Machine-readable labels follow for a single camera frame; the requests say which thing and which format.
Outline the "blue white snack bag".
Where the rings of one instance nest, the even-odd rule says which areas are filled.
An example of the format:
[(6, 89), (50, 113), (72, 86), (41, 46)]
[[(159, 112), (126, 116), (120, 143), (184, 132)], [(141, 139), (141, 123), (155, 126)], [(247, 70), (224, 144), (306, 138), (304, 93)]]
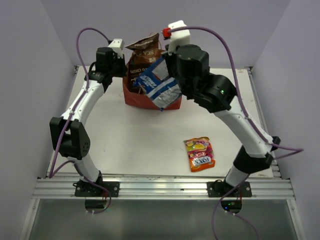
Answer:
[(169, 75), (166, 60), (157, 59), (145, 69), (133, 83), (161, 111), (174, 104), (182, 96), (176, 79)]

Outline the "brown kettle chips bag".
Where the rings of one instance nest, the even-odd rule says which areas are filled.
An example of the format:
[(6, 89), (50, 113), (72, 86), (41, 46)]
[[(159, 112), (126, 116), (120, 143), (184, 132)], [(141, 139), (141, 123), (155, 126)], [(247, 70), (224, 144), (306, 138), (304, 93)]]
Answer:
[(131, 57), (127, 63), (128, 89), (136, 94), (143, 94), (144, 91), (136, 84), (136, 79), (161, 57), (163, 52), (159, 41), (159, 33), (151, 33), (127, 46), (131, 50)]

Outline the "red paper bag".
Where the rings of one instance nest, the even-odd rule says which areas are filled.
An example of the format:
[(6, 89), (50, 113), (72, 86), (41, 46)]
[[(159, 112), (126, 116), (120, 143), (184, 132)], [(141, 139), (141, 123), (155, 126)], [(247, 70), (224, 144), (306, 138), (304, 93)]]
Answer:
[[(151, 102), (151, 100), (149, 100), (149, 98), (144, 93), (138, 94), (138, 93), (129, 91), (128, 74), (122, 79), (122, 85), (123, 85), (124, 101), (127, 105), (142, 108), (142, 109), (160, 110)], [(182, 101), (182, 97), (164, 110), (178, 110), (181, 106), (181, 101)]]

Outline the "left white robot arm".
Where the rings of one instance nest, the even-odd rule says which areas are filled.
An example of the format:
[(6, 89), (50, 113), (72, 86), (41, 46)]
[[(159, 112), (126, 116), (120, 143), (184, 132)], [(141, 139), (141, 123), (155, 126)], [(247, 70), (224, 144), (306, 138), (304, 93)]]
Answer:
[(127, 73), (122, 47), (109, 45), (98, 48), (96, 61), (84, 72), (84, 82), (75, 100), (60, 117), (53, 117), (49, 122), (54, 149), (49, 177), (52, 178), (59, 171), (55, 165), (58, 155), (61, 155), (73, 164), (81, 181), (88, 182), (87, 192), (96, 197), (103, 193), (104, 184), (98, 180), (101, 172), (89, 155), (91, 140), (85, 125), (113, 78), (123, 77)]

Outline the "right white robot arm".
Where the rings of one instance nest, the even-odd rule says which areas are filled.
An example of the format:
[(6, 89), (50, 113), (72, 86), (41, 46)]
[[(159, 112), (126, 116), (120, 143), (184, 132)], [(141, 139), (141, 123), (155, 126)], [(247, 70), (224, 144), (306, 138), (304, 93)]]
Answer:
[(250, 174), (271, 166), (276, 150), (273, 144), (281, 140), (251, 125), (253, 120), (242, 109), (235, 85), (224, 75), (210, 72), (206, 51), (194, 44), (176, 46), (173, 51), (166, 45), (165, 50), (168, 73), (176, 79), (182, 95), (223, 121), (242, 144), (222, 185), (227, 196), (235, 196)]

